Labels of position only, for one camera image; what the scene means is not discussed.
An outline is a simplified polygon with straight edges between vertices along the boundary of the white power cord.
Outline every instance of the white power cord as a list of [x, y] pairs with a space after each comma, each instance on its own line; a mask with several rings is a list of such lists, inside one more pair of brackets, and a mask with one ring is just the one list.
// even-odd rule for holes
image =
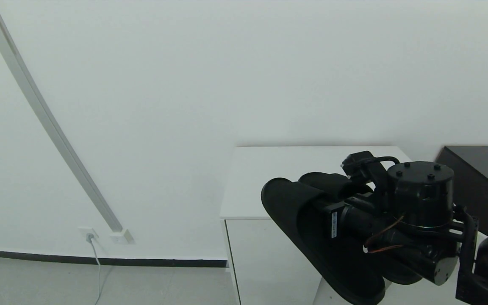
[[99, 272], [97, 273], [97, 300], [94, 304], [97, 305], [99, 299], [101, 298], [101, 263], [99, 263], [99, 259], [97, 258], [97, 252], [95, 251], [95, 247], [93, 246], [92, 239], [94, 238], [95, 236], [93, 236], [93, 234], [91, 233], [88, 233], [86, 235], [86, 241], [89, 242], [89, 244], [92, 246], [91, 248], [93, 249], [93, 255], [95, 255], [95, 261], [97, 262], [97, 265], [99, 265]]

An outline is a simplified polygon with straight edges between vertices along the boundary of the white wall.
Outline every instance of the white wall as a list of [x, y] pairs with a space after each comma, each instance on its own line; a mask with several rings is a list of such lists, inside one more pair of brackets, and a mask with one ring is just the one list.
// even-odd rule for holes
[[234, 145], [395, 144], [430, 160], [443, 144], [488, 144], [488, 2], [0, 0], [0, 12], [137, 241], [110, 243], [0, 58], [0, 248], [89, 255], [75, 227], [91, 225], [106, 256], [223, 258]]

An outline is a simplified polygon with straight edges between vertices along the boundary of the black motor housing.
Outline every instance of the black motor housing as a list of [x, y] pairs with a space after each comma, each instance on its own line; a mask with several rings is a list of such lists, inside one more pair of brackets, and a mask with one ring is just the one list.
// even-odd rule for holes
[[412, 230], [438, 230], [453, 218], [451, 168], [434, 162], [395, 164], [388, 169], [389, 210]]

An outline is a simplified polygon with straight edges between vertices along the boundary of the power plug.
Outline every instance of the power plug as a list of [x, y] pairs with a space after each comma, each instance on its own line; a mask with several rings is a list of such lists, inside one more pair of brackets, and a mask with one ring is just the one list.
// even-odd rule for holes
[[89, 242], [90, 244], [92, 243], [92, 239], [94, 238], [95, 236], [93, 236], [93, 234], [91, 233], [86, 234], [86, 241]]

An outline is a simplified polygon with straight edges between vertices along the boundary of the cabinet door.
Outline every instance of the cabinet door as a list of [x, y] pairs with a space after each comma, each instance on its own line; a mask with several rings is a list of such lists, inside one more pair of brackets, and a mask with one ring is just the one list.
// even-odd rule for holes
[[272, 220], [226, 220], [242, 305], [312, 304], [321, 276]]

